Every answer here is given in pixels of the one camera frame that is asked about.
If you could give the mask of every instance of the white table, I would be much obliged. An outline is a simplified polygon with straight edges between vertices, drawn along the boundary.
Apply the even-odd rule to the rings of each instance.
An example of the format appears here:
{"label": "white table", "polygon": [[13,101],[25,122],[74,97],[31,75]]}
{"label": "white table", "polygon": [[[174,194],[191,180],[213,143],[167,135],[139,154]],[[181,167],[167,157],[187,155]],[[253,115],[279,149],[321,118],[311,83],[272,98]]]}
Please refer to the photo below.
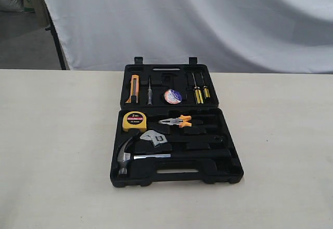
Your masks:
{"label": "white table", "polygon": [[333,228],[333,75],[212,78],[235,185],[109,180],[122,72],[0,70],[0,228]]}

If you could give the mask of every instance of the open tool case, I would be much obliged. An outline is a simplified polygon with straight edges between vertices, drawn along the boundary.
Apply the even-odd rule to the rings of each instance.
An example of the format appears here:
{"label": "open tool case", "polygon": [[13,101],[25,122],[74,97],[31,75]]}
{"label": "open tool case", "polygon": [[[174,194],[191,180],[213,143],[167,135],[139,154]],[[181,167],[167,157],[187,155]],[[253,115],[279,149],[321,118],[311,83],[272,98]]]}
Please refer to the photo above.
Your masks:
{"label": "open tool case", "polygon": [[[189,64],[183,65],[144,65],[142,57],[135,57],[134,61],[133,65],[125,67],[110,171],[112,184],[115,187],[148,186],[155,181],[189,180],[202,180],[208,184],[238,183],[244,172],[222,111],[218,108],[219,100],[208,68],[197,64],[196,57],[190,57]],[[196,103],[192,73],[196,85],[201,88],[203,104]],[[138,100],[130,96],[133,75],[139,77]],[[149,79],[151,105],[147,104]],[[204,97],[204,83],[208,87],[209,98]],[[181,94],[180,103],[169,104],[165,100],[164,93],[169,89]],[[191,126],[180,128],[159,123],[160,120],[181,116],[191,116],[187,121]],[[123,128],[124,117],[125,125],[130,124],[127,132]],[[142,129],[131,128],[131,124]],[[141,139],[145,130],[161,136],[156,136],[155,141],[150,141],[150,137]]]}

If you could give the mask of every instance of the white cloth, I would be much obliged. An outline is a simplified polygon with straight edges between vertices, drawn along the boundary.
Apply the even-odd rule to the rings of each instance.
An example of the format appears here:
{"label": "white cloth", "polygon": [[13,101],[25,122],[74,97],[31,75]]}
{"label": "white cloth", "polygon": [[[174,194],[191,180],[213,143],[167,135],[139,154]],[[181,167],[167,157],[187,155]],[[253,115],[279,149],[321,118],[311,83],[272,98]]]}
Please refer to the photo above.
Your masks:
{"label": "white cloth", "polygon": [[333,0],[45,0],[71,69],[332,72]]}

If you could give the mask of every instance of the precision screwdriver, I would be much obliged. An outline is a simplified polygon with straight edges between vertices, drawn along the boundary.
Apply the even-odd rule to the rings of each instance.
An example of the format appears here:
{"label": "precision screwdriver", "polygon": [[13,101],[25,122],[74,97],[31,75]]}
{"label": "precision screwdriver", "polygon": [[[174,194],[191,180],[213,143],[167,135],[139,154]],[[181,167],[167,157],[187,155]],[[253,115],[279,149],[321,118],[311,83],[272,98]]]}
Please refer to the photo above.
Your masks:
{"label": "precision screwdriver", "polygon": [[201,74],[201,78],[202,78],[202,82],[203,82],[203,95],[204,95],[204,98],[207,99],[207,98],[210,98],[210,93],[209,93],[209,89],[208,87],[206,86],[206,84],[204,83],[204,79],[203,79],[203,75],[202,75],[202,72],[200,72]]}
{"label": "precision screwdriver", "polygon": [[151,90],[151,86],[150,86],[150,77],[148,78],[149,81],[149,86],[148,86],[148,105],[152,105],[152,90]]}
{"label": "precision screwdriver", "polygon": [[196,78],[192,72],[193,80],[194,80],[194,98],[196,99],[197,104],[203,104],[202,94],[200,88],[197,86]]}

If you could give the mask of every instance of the yellow tape measure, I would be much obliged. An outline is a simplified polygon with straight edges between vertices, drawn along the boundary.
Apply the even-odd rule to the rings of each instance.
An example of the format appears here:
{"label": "yellow tape measure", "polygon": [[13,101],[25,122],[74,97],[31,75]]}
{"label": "yellow tape measure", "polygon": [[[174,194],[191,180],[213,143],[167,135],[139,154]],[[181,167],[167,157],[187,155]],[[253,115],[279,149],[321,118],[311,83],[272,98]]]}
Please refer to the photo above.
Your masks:
{"label": "yellow tape measure", "polygon": [[147,130],[147,118],[144,113],[131,111],[124,115],[123,130],[128,132],[129,129],[139,129],[144,133]]}

